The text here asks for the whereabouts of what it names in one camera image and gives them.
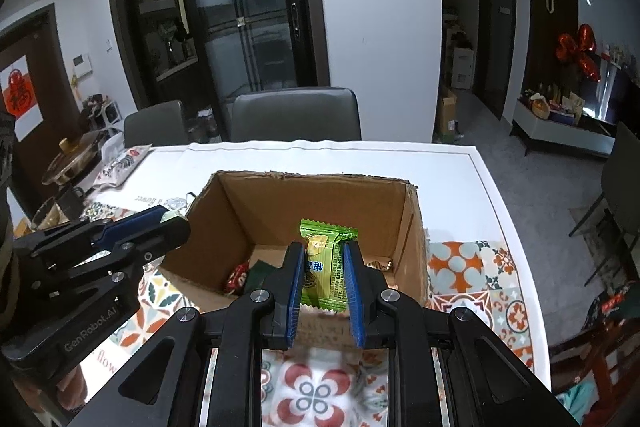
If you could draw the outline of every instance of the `red candy wrapper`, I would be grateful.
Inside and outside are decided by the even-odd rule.
[[[246,283],[247,272],[249,272],[249,261],[239,264],[231,272],[225,284],[225,295],[241,295],[244,283]]]

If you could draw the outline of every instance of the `person's hand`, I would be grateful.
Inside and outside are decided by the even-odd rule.
[[[35,412],[44,411],[40,404],[41,390],[26,380],[14,380],[14,384],[15,388],[20,392],[20,395],[31,409]],[[71,410],[84,405],[84,401],[86,400],[86,382],[84,381],[84,375],[79,365],[60,380],[57,387],[58,401],[62,407]]]

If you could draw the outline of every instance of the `metal screw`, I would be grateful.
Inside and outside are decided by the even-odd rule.
[[[258,289],[251,292],[251,300],[253,302],[264,302],[269,298],[267,290]]]
[[[380,297],[386,302],[396,302],[400,298],[400,294],[393,288],[387,288],[380,292]]]
[[[469,308],[462,307],[462,306],[460,306],[460,308],[456,308],[455,310],[453,310],[454,317],[464,322],[471,320],[471,316],[473,314],[474,312],[471,311]]]
[[[189,322],[197,313],[196,308],[180,308],[175,312],[175,314],[178,315],[178,320],[180,322]]]

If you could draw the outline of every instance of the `gray tile floor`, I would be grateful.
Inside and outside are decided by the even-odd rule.
[[[551,345],[577,333],[602,290],[594,264],[574,227],[569,208],[589,206],[600,193],[602,162],[530,152],[468,91],[459,91],[456,114],[465,135],[482,155],[507,205],[527,255]]]

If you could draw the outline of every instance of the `red fu character poster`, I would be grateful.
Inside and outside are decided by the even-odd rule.
[[[21,57],[0,71],[0,87],[6,110],[15,117],[15,136],[22,141],[42,122],[27,57]]]

